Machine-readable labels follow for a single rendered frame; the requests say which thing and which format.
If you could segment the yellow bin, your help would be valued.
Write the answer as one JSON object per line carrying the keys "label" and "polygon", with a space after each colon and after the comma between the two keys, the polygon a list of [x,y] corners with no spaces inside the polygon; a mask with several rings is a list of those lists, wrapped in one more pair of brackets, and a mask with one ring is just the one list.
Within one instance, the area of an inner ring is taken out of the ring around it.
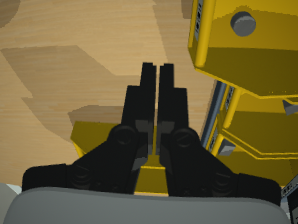
{"label": "yellow bin", "polygon": [[[218,155],[223,137],[236,145],[229,156]],[[280,187],[286,186],[298,174],[298,154],[260,155],[222,130],[220,114],[216,115],[205,149],[221,160],[232,172],[272,179]]]}
{"label": "yellow bin", "polygon": [[[256,21],[245,37],[230,25],[241,11]],[[298,97],[298,0],[193,0],[188,51],[195,71],[254,97]]]}
{"label": "yellow bin", "polygon": [[[116,125],[118,124],[75,121],[70,140],[79,158],[105,142],[109,131]],[[159,155],[155,155],[156,131],[157,126],[154,126],[152,155],[148,155],[147,163],[140,169],[136,193],[168,194],[165,168],[159,163]]]}
{"label": "yellow bin", "polygon": [[261,155],[298,154],[298,112],[287,116],[282,100],[298,105],[298,97],[258,99],[227,84],[222,130]]}

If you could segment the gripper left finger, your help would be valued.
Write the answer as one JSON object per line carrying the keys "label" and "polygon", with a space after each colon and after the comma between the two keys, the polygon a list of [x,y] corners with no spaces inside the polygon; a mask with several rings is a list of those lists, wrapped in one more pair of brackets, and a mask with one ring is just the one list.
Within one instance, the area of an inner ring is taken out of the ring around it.
{"label": "gripper left finger", "polygon": [[140,86],[127,86],[121,124],[105,142],[71,165],[30,167],[23,174],[22,192],[60,187],[134,195],[141,166],[152,155],[156,70],[157,65],[143,62]]}

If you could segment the grey steel disc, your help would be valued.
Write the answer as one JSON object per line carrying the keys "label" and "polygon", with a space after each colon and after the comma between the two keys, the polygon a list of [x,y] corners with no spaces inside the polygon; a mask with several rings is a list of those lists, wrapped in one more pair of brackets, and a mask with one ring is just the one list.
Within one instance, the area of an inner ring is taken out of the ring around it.
{"label": "grey steel disc", "polygon": [[230,25],[236,35],[245,37],[253,33],[256,21],[248,12],[241,11],[231,18]]}

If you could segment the dark grey case with handle slot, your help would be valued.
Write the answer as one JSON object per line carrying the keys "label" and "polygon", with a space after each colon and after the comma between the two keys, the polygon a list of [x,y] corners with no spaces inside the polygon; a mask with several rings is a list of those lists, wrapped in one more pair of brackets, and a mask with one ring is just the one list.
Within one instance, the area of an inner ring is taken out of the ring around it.
{"label": "dark grey case with handle slot", "polygon": [[298,188],[287,196],[291,224],[298,224]]}

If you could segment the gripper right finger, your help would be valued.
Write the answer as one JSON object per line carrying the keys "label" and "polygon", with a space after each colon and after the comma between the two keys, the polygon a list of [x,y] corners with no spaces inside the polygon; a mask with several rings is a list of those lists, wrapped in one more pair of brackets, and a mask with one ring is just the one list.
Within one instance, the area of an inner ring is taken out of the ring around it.
{"label": "gripper right finger", "polygon": [[165,168],[168,196],[256,198],[280,207],[276,181],[235,174],[201,145],[189,127],[187,88],[175,88],[174,104],[173,63],[164,63],[159,71],[155,155]]}

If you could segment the small grey block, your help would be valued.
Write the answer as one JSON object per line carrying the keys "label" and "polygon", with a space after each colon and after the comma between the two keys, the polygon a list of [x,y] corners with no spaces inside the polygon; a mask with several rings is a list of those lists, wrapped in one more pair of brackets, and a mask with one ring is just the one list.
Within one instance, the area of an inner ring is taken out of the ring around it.
{"label": "small grey block", "polygon": [[285,100],[282,100],[282,102],[287,116],[298,112],[298,105],[290,104]]}
{"label": "small grey block", "polygon": [[224,138],[218,150],[218,155],[229,156],[235,147],[236,145]]}

